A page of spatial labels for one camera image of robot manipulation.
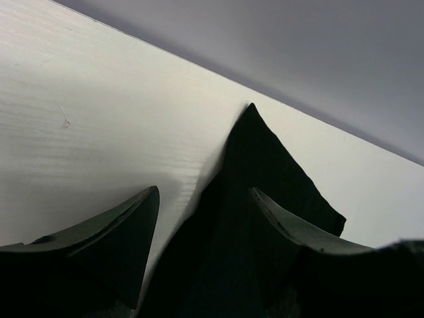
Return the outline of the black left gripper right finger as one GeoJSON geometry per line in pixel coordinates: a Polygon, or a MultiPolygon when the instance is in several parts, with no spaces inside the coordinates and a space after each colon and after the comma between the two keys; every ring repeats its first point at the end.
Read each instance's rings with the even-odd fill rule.
{"type": "Polygon", "coordinates": [[[262,304],[292,317],[422,317],[423,242],[370,248],[339,238],[249,191],[262,304]]]}

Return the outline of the black t shirt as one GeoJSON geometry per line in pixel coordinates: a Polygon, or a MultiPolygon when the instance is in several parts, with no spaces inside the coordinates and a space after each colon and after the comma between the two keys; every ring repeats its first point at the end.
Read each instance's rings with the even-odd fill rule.
{"type": "Polygon", "coordinates": [[[251,189],[339,236],[345,218],[268,128],[255,105],[233,126],[219,172],[156,264],[140,317],[265,317],[295,250],[268,225],[251,189]]]}

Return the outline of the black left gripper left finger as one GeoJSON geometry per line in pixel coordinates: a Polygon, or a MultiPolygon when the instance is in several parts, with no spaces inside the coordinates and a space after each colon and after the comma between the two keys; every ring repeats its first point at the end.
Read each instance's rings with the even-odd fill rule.
{"type": "Polygon", "coordinates": [[[158,218],[151,186],[70,228],[1,247],[2,317],[132,317],[158,218]]]}

